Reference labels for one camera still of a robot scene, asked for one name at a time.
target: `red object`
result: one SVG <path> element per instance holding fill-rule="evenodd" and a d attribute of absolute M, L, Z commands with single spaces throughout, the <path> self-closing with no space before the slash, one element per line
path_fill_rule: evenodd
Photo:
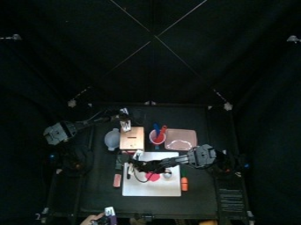
<path fill-rule="evenodd" d="M 160 129 L 160 133 L 159 136 L 156 137 L 156 139 L 153 140 L 153 142 L 160 143 L 164 140 L 164 131 L 165 131 L 167 127 L 163 126 Z"/>
<path fill-rule="evenodd" d="M 148 172 L 145 173 L 145 178 L 153 182 L 160 179 L 160 174 Z"/>

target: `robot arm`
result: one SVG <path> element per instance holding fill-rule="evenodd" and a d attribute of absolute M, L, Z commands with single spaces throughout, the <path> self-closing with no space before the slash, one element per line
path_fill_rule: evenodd
<path fill-rule="evenodd" d="M 216 151 L 207 145 L 192 148 L 187 155 L 164 158 L 161 160 L 139 161 L 132 157 L 128 159 L 128 163 L 132 164 L 133 169 L 137 172 L 163 173 L 165 168 L 173 167 L 179 164 L 188 164 L 195 169 L 206 169 L 214 164 L 216 158 L 223 157 L 222 153 L 216 154 Z"/>
<path fill-rule="evenodd" d="M 97 112 L 89 119 L 77 122 L 61 121 L 44 130 L 44 138 L 50 145 L 56 145 L 61 141 L 68 141 L 74 137 L 78 130 L 99 125 L 104 122 L 119 120 L 121 130 L 131 131 L 131 120 L 127 109 L 115 111 Z"/>

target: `wooden block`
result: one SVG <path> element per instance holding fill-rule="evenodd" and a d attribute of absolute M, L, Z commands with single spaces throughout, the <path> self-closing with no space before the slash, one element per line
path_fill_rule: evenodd
<path fill-rule="evenodd" d="M 120 149 L 144 149 L 144 128 L 131 127 L 131 131 L 120 132 Z"/>

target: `person's hand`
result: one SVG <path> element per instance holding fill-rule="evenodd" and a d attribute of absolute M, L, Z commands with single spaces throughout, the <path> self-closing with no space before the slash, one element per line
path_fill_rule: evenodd
<path fill-rule="evenodd" d="M 104 215 L 104 213 L 100 213 L 100 214 L 97 214 L 97 215 L 91 214 L 91 215 L 85 218 L 85 220 L 81 222 L 80 225 L 91 225 L 91 221 L 99 220 L 99 219 L 103 217 L 103 215 Z"/>

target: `black wall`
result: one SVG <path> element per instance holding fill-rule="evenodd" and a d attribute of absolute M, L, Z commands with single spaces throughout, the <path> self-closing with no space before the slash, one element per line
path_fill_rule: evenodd
<path fill-rule="evenodd" d="M 299 9 L 293 0 L 2 1 L 0 36 L 22 40 L 0 42 L 0 220 L 41 211 L 41 133 L 91 87 L 78 102 L 226 99 L 256 220 L 298 224 L 301 43 L 286 38 L 299 34 Z"/>

